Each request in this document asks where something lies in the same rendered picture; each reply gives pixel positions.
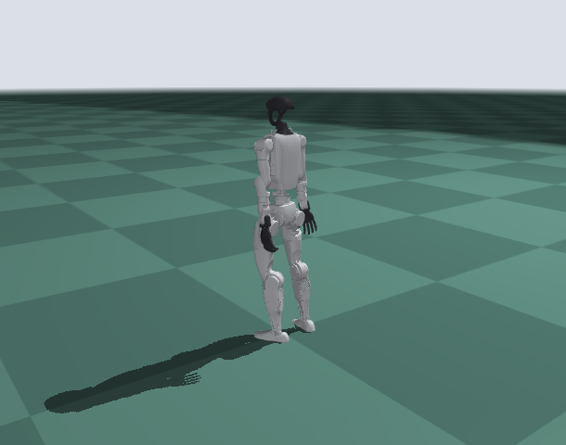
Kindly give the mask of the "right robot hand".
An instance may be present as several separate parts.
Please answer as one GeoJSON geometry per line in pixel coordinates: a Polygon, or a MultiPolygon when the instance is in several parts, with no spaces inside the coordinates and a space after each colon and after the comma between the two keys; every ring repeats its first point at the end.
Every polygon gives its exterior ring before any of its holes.
{"type": "MultiPolygon", "coordinates": [[[[314,215],[313,215],[313,213],[312,213],[311,211],[309,211],[309,210],[310,210],[310,205],[309,205],[308,200],[307,200],[307,205],[308,205],[308,209],[301,210],[300,204],[299,204],[299,209],[300,209],[300,211],[303,211],[303,212],[304,212],[304,215],[305,215],[304,222],[303,222],[303,233],[305,234],[305,224],[306,224],[306,225],[307,225],[307,230],[308,230],[308,235],[310,235],[309,223],[310,223],[310,225],[311,225],[312,233],[314,232],[314,227],[313,227],[312,221],[313,221],[313,223],[314,223],[314,226],[315,226],[315,230],[316,230],[316,231],[317,231],[317,228],[316,228],[316,223],[315,223],[314,215]]],[[[300,226],[299,226],[299,228],[300,228],[300,226]]]]}

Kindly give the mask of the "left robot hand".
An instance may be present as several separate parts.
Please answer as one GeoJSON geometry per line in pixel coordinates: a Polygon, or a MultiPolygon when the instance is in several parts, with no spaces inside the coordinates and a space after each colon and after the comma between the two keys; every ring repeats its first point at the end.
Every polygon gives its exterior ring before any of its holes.
{"type": "Polygon", "coordinates": [[[264,224],[259,225],[262,228],[261,231],[261,241],[264,244],[264,249],[270,252],[275,252],[277,249],[272,242],[271,233],[269,231],[269,226],[271,226],[270,217],[268,215],[264,216],[264,224]]]}

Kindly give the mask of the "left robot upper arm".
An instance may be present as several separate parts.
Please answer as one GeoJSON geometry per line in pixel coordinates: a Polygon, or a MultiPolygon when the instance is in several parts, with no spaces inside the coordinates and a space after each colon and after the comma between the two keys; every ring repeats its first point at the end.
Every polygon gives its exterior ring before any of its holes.
{"type": "Polygon", "coordinates": [[[268,188],[271,184],[270,153],[273,150],[273,147],[274,145],[272,136],[260,138],[254,143],[254,150],[257,157],[257,168],[260,172],[260,175],[258,177],[262,177],[264,179],[265,189],[268,188]]]}

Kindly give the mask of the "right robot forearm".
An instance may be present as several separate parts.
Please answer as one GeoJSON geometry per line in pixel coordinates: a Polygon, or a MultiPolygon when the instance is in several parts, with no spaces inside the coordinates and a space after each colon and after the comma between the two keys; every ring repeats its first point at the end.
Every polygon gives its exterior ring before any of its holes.
{"type": "Polygon", "coordinates": [[[307,177],[305,174],[305,176],[302,179],[297,181],[297,185],[296,185],[297,200],[299,201],[301,210],[308,209],[306,186],[307,186],[307,177]]]}

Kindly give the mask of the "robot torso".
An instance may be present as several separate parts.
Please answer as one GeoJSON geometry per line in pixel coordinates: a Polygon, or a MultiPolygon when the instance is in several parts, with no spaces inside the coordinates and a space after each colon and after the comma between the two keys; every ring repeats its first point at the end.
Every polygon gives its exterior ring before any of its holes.
{"type": "MultiPolygon", "coordinates": [[[[291,128],[289,129],[291,131],[291,128]]],[[[274,196],[274,203],[270,204],[270,213],[279,216],[280,226],[286,226],[296,219],[295,202],[290,201],[286,190],[297,185],[300,174],[301,140],[295,132],[289,135],[276,132],[277,129],[271,130],[271,133],[264,136],[272,136],[274,145],[270,153],[271,184],[268,188],[278,190],[271,194],[274,196]]]]}

